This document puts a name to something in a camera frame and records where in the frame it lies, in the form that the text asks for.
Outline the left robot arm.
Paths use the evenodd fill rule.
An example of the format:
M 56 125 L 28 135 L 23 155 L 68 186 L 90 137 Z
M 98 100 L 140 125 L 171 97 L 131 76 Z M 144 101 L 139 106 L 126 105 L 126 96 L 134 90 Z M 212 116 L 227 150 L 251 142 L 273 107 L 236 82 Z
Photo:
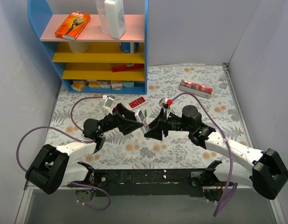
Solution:
M 47 194 L 54 193 L 61 185 L 81 184 L 88 187 L 95 182 L 94 168 L 80 158 L 98 152 L 105 142 L 104 133 L 118 129 L 127 135 L 143 127 L 135 113 L 121 103 L 103 119 L 87 119 L 83 134 L 91 141 L 74 141 L 62 146 L 44 145 L 28 168 L 25 178 Z

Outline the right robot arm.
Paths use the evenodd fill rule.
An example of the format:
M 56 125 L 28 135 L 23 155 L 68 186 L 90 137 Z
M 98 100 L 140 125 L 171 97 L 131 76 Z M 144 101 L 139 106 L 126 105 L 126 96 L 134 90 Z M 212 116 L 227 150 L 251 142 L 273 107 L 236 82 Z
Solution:
M 224 171 L 222 162 L 214 168 L 207 168 L 206 181 L 210 185 L 231 181 L 252 187 L 264 198 L 274 200 L 288 181 L 288 169 L 277 151 L 271 148 L 262 151 L 227 140 L 219 131 L 202 122 L 201 113 L 193 105 L 185 106 L 181 117 L 167 115 L 161 109 L 145 127 L 148 128 L 145 137 L 156 140 L 162 140 L 170 131 L 188 132 L 194 145 L 228 157 L 230 162 L 243 168 Z

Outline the grey white remote control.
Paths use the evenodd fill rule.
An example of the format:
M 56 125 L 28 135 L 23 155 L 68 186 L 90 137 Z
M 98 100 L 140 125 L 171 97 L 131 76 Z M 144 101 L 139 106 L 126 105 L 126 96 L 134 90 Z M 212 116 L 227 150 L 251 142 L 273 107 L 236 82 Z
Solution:
M 146 134 L 150 130 L 150 128 L 148 126 L 148 123 L 146 121 L 146 118 L 145 118 L 142 110 L 137 110 L 136 111 L 135 118 L 136 118 L 137 122 L 143 124 L 143 126 L 141 127 L 141 131 L 142 131 L 143 134 Z

